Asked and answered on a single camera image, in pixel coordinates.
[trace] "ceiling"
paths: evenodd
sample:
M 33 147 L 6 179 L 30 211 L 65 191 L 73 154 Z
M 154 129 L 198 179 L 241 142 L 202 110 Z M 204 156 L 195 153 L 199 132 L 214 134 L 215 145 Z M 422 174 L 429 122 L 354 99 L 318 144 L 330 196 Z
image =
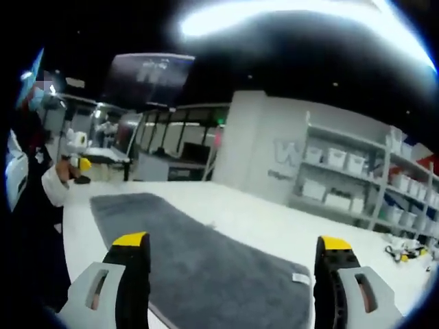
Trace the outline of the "ceiling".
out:
M 71 8 L 59 28 L 52 29 L 43 67 L 85 81 L 84 89 L 65 93 L 98 99 L 118 53 L 195 55 L 181 104 L 227 102 L 234 90 L 262 88 L 269 95 L 308 99 L 374 117 L 435 148 L 439 92 L 431 70 L 398 56 L 356 24 L 309 12 L 269 14 L 223 34 L 182 42 L 178 20 L 206 2 L 213 1 L 156 1 L 87 12 Z M 438 63 L 437 1 L 400 0 L 396 5 Z

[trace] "white shelving unit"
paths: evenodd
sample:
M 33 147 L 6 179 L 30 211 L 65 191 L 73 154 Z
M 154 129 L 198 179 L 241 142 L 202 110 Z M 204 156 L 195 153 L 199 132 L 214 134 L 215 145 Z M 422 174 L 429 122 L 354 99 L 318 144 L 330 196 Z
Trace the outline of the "white shelving unit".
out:
M 380 165 L 382 171 L 380 171 L 381 175 L 379 177 L 370 177 L 369 175 L 357 175 L 341 168 L 329 166 L 325 163 L 307 161 L 304 159 L 305 150 L 303 152 L 303 159 L 300 162 L 300 169 L 312 168 L 313 170 L 327 171 L 335 173 L 337 175 L 343 175 L 348 180 L 356 180 L 361 184 L 364 184 L 365 186 L 369 186 L 369 188 L 373 187 L 375 190 L 378 188 L 377 199 L 375 201 L 373 209 L 370 209 L 369 213 L 357 214 L 341 208 L 327 206 L 323 202 L 319 202 L 308 197 L 300 196 L 299 193 L 297 193 L 298 187 L 295 186 L 295 192 L 292 195 L 291 205 L 303 205 L 307 206 L 309 209 L 314 209 L 318 212 L 327 212 L 328 215 L 339 215 L 343 217 L 350 217 L 351 219 L 354 219 L 356 221 L 363 221 L 367 223 L 367 228 L 369 230 L 373 230 L 374 227 L 378 224 L 388 227 L 389 229 L 397 229 L 404 232 L 410 232 L 414 235 L 415 239 L 417 239 L 419 236 L 426 236 L 427 238 L 435 239 L 435 241 L 438 240 L 439 237 L 435 236 L 437 232 L 423 232 L 413 227 L 401 226 L 399 224 L 391 223 L 389 221 L 386 221 L 385 219 L 379 218 L 379 212 L 384 202 L 384 195 L 391 192 L 404 197 L 409 202 L 416 202 L 417 205 L 421 205 L 422 213 L 419 216 L 423 221 L 428 220 L 427 210 L 428 208 L 433 207 L 429 205 L 428 202 L 426 202 L 425 200 L 418 199 L 410 195 L 409 193 L 400 191 L 395 186 L 389 185 L 388 174 L 390 165 L 395 164 L 403 170 L 410 171 L 415 178 L 420 178 L 424 181 L 428 181 L 426 200 L 429 200 L 429 195 L 433 191 L 433 183 L 435 182 L 439 185 L 439 177 L 433 174 L 433 164 L 430 165 L 429 169 L 426 169 L 413 160 L 404 158 L 400 154 L 392 153 L 390 151 L 390 147 L 388 147 L 387 145 L 380 144 L 374 141 L 369 141 L 360 136 L 356 136 L 354 134 L 349 134 L 339 130 L 334 130 L 321 125 L 308 125 L 307 140 L 305 144 L 307 145 L 308 141 L 312 138 L 323 140 L 325 143 L 346 145 L 350 149 L 365 152 L 367 154 L 370 154 L 374 161 L 377 159 L 377 154 L 379 154 L 380 159 L 383 161 Z

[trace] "person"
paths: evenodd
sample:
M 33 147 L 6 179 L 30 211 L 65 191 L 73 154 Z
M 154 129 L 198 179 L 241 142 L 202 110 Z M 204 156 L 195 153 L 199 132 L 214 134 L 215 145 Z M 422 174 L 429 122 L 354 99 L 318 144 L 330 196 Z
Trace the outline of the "person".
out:
M 62 235 L 62 206 L 71 178 L 80 172 L 68 160 L 57 163 L 45 147 L 47 135 L 37 109 L 43 90 L 33 85 L 11 115 L 6 189 L 14 231 L 18 234 L 23 278 L 32 293 L 58 312 L 70 286 Z

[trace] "wall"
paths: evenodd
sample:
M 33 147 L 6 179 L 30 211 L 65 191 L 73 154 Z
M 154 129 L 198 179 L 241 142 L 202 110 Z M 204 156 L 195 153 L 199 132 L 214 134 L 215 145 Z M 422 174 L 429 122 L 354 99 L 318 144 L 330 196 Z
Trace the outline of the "wall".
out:
M 267 97 L 263 91 L 238 91 L 230 105 L 213 180 L 286 204 L 298 168 L 294 159 L 282 163 L 276 160 L 276 145 L 279 146 L 277 141 L 282 141 L 286 148 L 295 144 L 295 157 L 302 156 L 307 112 L 310 114 L 310 123 L 343 130 L 380 143 L 384 142 L 389 131 L 388 125 L 382 122 L 333 106 Z M 269 171 L 280 175 L 276 178 Z

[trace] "wall logo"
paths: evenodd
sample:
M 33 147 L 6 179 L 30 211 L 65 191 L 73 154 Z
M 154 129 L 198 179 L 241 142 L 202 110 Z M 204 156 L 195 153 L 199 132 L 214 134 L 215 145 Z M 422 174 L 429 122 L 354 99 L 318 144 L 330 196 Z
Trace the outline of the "wall logo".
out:
M 295 167 L 298 162 L 299 153 L 300 149 L 297 143 L 282 139 L 274 140 L 274 160 L 280 165 Z

